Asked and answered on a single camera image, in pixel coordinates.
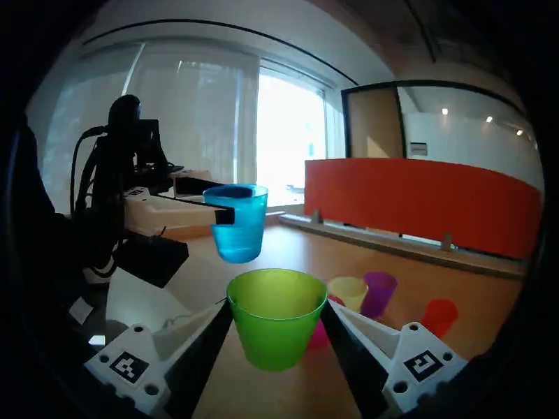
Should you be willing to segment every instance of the red panel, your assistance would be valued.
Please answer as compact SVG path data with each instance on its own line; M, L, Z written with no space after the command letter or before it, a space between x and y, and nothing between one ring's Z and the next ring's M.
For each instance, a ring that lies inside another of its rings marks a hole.
M305 214L527 258L541 216L540 193L513 177L414 159L306 162Z

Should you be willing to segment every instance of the black cable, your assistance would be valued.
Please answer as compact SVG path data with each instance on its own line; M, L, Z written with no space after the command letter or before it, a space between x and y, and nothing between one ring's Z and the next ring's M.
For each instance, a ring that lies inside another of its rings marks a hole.
M93 128L88 129L82 134L82 136L80 137L80 139L78 140L78 142L74 147L74 154L72 157L72 170L70 174L70 215L73 215L74 213L75 162L78 159L78 151L80 149L80 145L82 144L82 141L85 140L86 138L104 134L106 130L107 130L106 126L95 126Z

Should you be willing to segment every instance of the red cup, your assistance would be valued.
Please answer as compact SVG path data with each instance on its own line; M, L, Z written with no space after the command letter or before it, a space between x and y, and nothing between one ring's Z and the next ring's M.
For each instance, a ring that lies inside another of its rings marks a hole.
M329 295L328 298L332 301L336 301L338 304L341 304L342 306L345 307L344 302L342 301L342 299L340 297L336 297L335 295Z
M421 324L436 337L443 337L458 318L458 309L450 300L431 300Z

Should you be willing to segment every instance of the white wall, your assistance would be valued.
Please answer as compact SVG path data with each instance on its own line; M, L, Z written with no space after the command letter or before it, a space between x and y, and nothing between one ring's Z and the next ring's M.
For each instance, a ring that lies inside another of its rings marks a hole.
M514 130L482 119L451 115L404 115L408 157L476 166L523 180L544 191L537 150ZM427 156L412 156L409 144L426 142Z

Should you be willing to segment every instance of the window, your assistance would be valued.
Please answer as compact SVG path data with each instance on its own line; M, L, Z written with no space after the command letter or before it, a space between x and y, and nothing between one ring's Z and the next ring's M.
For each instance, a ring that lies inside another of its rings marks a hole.
M326 158L324 91L261 68L256 122L256 182L268 206L302 204L305 160Z

